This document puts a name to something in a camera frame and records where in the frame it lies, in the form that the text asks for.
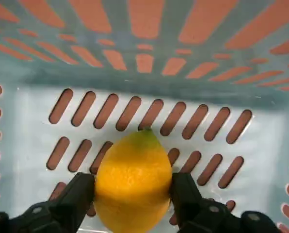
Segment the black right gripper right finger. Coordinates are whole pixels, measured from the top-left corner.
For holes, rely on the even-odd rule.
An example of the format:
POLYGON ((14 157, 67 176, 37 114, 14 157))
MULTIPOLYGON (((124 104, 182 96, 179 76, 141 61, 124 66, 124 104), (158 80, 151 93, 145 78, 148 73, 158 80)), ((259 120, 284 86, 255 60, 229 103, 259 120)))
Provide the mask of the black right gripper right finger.
POLYGON ((190 173, 173 173, 170 197, 180 233, 279 233, 265 214, 234 216, 226 205, 201 196, 190 173))

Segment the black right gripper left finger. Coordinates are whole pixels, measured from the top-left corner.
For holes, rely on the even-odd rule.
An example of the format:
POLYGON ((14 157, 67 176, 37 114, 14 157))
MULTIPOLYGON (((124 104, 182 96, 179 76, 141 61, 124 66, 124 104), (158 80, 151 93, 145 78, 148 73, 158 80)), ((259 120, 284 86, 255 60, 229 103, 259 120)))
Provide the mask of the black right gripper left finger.
POLYGON ((17 217, 0 212, 0 233, 76 233, 94 200, 95 178, 78 172, 60 195, 17 217))

